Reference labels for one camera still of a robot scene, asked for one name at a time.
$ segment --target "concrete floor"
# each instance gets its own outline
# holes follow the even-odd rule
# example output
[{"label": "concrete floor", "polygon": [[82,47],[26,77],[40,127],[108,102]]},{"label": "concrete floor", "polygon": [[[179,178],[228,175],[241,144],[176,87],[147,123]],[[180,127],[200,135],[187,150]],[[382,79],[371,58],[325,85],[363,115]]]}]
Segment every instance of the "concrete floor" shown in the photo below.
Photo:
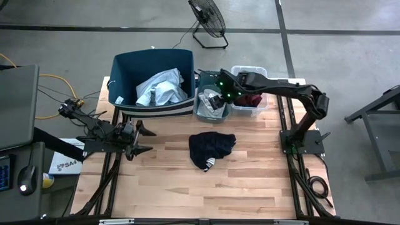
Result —
[{"label": "concrete floor", "polygon": [[[227,28],[279,29],[273,0],[215,2]],[[281,0],[281,4],[288,29],[400,29],[399,1]],[[194,21],[186,0],[11,0],[0,12],[0,23],[188,28]],[[78,96],[83,96],[99,90],[116,54],[151,46],[171,48],[182,34],[2,30],[0,53],[18,65],[38,64],[42,73],[68,79]],[[207,34],[199,36],[209,43],[220,41]],[[280,34],[226,36],[230,46],[225,51],[201,49],[190,35],[179,48],[193,51],[196,68],[262,66],[270,77],[288,77]],[[322,132],[332,132],[324,145],[337,214],[346,219],[400,223],[400,179],[364,182],[365,175],[379,172],[378,162],[362,121],[347,125],[343,120],[399,84],[400,36],[289,35],[288,39],[296,77],[317,85],[331,98],[328,117],[317,126]],[[69,91],[58,80],[41,78],[40,83]],[[88,99],[84,109],[91,111],[96,102]],[[47,116],[57,111],[59,103],[39,94],[37,105],[36,114]],[[83,134],[80,127],[61,117],[36,121],[36,126],[60,138]],[[70,194],[71,190],[64,190],[47,196],[44,212],[59,216]]]}]

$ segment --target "blue bin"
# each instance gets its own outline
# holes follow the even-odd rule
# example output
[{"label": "blue bin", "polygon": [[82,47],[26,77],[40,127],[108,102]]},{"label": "blue bin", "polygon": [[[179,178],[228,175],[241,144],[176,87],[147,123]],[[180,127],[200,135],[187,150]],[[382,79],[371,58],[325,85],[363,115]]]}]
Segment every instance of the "blue bin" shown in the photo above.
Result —
[{"label": "blue bin", "polygon": [[[187,94],[187,99],[165,106],[137,106],[136,86],[157,73],[174,68],[179,70],[184,79],[181,88]],[[133,118],[190,115],[193,113],[196,88],[193,53],[183,49],[149,49],[119,54],[114,58],[107,86],[108,101]]]}]

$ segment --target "black cloth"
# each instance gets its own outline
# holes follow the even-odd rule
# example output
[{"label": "black cloth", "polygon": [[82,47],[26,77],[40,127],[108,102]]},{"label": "black cloth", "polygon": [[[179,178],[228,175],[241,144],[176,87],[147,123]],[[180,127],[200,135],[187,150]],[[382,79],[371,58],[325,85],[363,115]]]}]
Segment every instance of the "black cloth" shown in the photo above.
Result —
[{"label": "black cloth", "polygon": [[236,143],[234,134],[203,132],[189,137],[190,158],[204,172],[214,165],[215,159],[222,159],[232,152]]}]

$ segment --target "dark red cloth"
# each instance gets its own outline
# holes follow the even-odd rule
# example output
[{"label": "dark red cloth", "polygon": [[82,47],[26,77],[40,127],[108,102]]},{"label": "dark red cloth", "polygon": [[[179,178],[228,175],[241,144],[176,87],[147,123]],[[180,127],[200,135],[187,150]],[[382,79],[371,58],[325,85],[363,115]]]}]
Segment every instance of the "dark red cloth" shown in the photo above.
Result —
[{"label": "dark red cloth", "polygon": [[256,108],[258,104],[260,104],[261,100],[263,100],[263,98],[261,97],[260,94],[255,94],[255,95],[249,94],[238,98],[233,104],[235,106]]}]

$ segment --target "wooden table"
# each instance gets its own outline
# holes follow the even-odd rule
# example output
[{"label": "wooden table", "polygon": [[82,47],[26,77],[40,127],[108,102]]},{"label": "wooden table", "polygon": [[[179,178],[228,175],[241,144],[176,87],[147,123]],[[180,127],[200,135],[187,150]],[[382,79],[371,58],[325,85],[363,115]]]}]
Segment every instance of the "wooden table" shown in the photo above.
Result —
[{"label": "wooden table", "polygon": [[[108,103],[108,79],[104,78],[96,112],[107,110],[101,118],[111,120],[114,106]],[[289,82],[305,83],[304,79],[289,79]],[[269,109],[258,117],[231,116],[222,124],[200,122],[195,116],[145,119],[145,127],[157,136],[141,136],[139,142],[154,149],[133,161],[123,156],[112,216],[295,218],[288,164],[279,143],[281,124],[276,96],[269,95],[267,101]],[[305,110],[299,101],[293,100],[293,104],[299,121]],[[206,131],[235,134],[237,142],[232,154],[218,159],[208,172],[203,172],[189,157],[188,139],[192,134]],[[104,155],[96,153],[84,161],[71,213],[80,210],[98,187]],[[328,183],[324,164],[317,157],[304,155],[304,162],[312,176],[321,176]],[[304,193],[300,191],[299,195],[306,213]],[[335,214],[325,200],[320,202]]]}]

